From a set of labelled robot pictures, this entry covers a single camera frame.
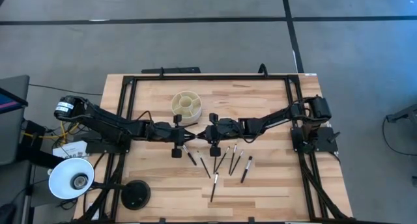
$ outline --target lamp base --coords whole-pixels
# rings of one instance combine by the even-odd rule
[[[121,200],[124,207],[130,210],[139,210],[148,203],[151,197],[149,185],[142,180],[133,180],[122,189]]]

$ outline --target lamp shade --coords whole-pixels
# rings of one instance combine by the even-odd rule
[[[49,187],[60,199],[83,195],[94,182],[94,168],[87,160],[70,158],[59,163],[52,171]]]

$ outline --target wooden table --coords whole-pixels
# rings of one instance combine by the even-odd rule
[[[122,77],[118,74],[109,75],[104,87],[101,107],[112,113],[117,110]],[[300,85],[303,96],[321,95],[317,76],[300,74]],[[232,119],[263,117],[289,104],[283,81],[139,81],[132,118],[150,110],[155,122],[172,122],[171,99],[176,93],[187,90],[198,93],[203,101],[199,124],[188,128],[193,133],[199,133],[207,124],[211,124],[209,113]],[[128,96],[123,116],[126,115],[127,102]],[[291,123],[288,122],[272,128],[252,144],[241,139],[222,141],[222,152],[237,143],[237,153],[244,150],[244,155],[236,171],[229,176],[229,151],[219,169],[212,203],[210,193],[213,179],[208,178],[196,152],[200,151],[209,171],[212,171],[214,159],[209,156],[210,145],[206,141],[193,140],[186,144],[196,159],[197,167],[184,152],[181,159],[171,158],[173,143],[134,141],[126,156],[122,182],[125,184],[137,179],[146,181],[151,187],[151,199],[146,207],[137,211],[127,210],[119,201],[116,221],[156,222],[160,217],[165,217],[167,221],[247,221],[250,216],[256,221],[308,220],[298,156],[293,151],[290,127]],[[324,190],[342,212],[351,216],[338,161],[329,153],[320,152],[316,155]],[[248,156],[253,156],[253,161],[241,184],[240,178]],[[91,156],[89,161],[94,164],[97,158],[96,155]],[[107,155],[96,168],[97,182],[103,181],[106,162]],[[311,190],[316,216],[319,217],[317,196],[314,189]],[[87,204],[92,203],[98,193],[89,192]],[[111,206],[112,192],[109,194],[106,212]],[[74,218],[82,215],[82,201],[80,198]]]

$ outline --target yellow cable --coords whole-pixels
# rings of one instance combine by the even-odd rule
[[[64,145],[66,143],[66,133],[65,133],[65,128],[64,128],[64,123],[61,121],[61,131],[63,133],[64,136],[64,140],[63,142],[61,142],[61,145]]]
[[[71,128],[71,130],[69,130],[69,131],[67,131],[67,132],[65,132],[65,133],[63,133],[63,134],[61,134],[61,135],[53,135],[53,136],[39,136],[39,138],[43,138],[43,139],[58,139],[58,138],[60,138],[60,137],[62,137],[62,136],[64,136],[64,135],[67,135],[67,134],[69,134],[69,133],[72,133],[77,127],[78,127],[78,123],[74,126],[74,127],[72,127]],[[23,135],[26,135],[26,136],[29,136],[29,137],[33,137],[33,135],[31,135],[31,134],[29,134],[29,133],[22,133]]]

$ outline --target black paintbrush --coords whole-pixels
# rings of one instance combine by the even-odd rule
[[[246,164],[245,171],[243,172],[242,179],[240,179],[240,183],[243,183],[243,181],[245,180],[245,177],[246,177],[246,174],[247,174],[247,173],[248,173],[248,171],[249,171],[249,166],[250,166],[250,163],[251,163],[251,162],[252,162],[252,156],[250,156],[250,157],[249,157],[248,163]]]
[[[201,155],[200,155],[200,152],[199,152],[199,151],[197,151],[197,153],[198,153],[198,156],[200,157],[201,163],[202,163],[202,164],[203,164],[203,166],[204,166],[204,169],[205,169],[205,170],[206,170],[206,172],[207,172],[208,178],[211,178],[210,173],[209,173],[209,171],[207,170],[206,164],[204,164],[203,158],[202,158],[202,157],[201,157]]]
[[[214,157],[213,174],[216,174],[216,161],[217,161],[217,156]]]
[[[217,172],[217,170],[220,168],[220,164],[222,164],[222,162],[223,162],[224,158],[226,157],[227,152],[229,152],[229,149],[230,149],[230,147],[227,147],[226,152],[225,152],[225,153],[224,153],[224,155],[222,156],[222,159],[220,160],[219,164],[217,165],[216,172]]]
[[[219,177],[219,173],[216,173],[216,176],[214,177],[213,190],[211,191],[210,202],[213,202],[214,190],[216,189],[216,183],[217,183],[217,178],[218,177]]]
[[[235,158],[236,149],[237,145],[235,145],[235,148],[233,149],[232,160],[230,161],[229,174],[232,172],[233,159]]]
[[[187,147],[186,147],[185,145],[183,145],[182,147],[183,147],[183,149],[185,150],[185,152],[187,152],[187,155],[188,155],[188,157],[191,159],[191,161],[193,162],[193,164],[194,164],[195,166],[197,166],[197,163],[195,162],[195,160],[194,160],[193,156],[191,155],[191,153],[190,153],[190,152],[188,152]]]
[[[233,166],[233,169],[232,169],[232,171],[230,172],[230,176],[232,176],[233,171],[235,171],[235,169],[236,169],[236,165],[237,165],[237,163],[239,162],[239,160],[240,160],[240,158],[242,157],[242,155],[243,155],[243,150],[242,150],[242,152],[240,153],[239,157],[237,158],[236,164],[235,164],[235,166]]]

